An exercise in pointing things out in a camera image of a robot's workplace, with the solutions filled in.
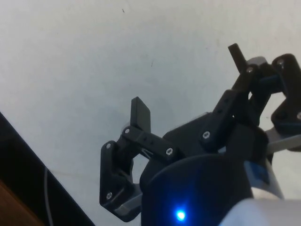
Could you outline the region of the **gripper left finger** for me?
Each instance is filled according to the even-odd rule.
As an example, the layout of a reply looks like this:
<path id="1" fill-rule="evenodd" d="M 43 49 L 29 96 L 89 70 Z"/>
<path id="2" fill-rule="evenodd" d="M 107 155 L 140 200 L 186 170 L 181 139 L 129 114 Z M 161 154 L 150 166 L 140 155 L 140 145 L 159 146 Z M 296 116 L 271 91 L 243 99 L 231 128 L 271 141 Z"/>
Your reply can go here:
<path id="1" fill-rule="evenodd" d="M 130 222 L 142 208 L 142 187 L 133 182 L 134 158 L 148 160 L 146 182 L 183 154 L 172 142 L 151 133 L 151 113 L 139 98 L 131 100 L 130 122 L 117 141 L 108 141 L 101 148 L 99 203 L 111 214 Z"/>

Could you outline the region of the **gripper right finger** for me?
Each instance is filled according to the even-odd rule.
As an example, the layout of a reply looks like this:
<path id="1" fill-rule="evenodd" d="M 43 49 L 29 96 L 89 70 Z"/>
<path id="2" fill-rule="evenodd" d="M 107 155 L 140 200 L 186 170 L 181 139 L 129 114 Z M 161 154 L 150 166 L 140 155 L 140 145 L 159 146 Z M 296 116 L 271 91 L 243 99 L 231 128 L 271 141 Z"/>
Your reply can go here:
<path id="1" fill-rule="evenodd" d="M 301 68 L 293 54 L 268 63 L 263 57 L 246 60 L 238 44 L 229 52 L 239 76 L 226 90 L 201 129 L 200 142 L 208 150 L 226 147 L 228 153 L 247 146 L 249 153 L 275 153 L 301 149 Z M 272 113 L 273 128 L 259 127 L 271 96 L 284 95 Z"/>

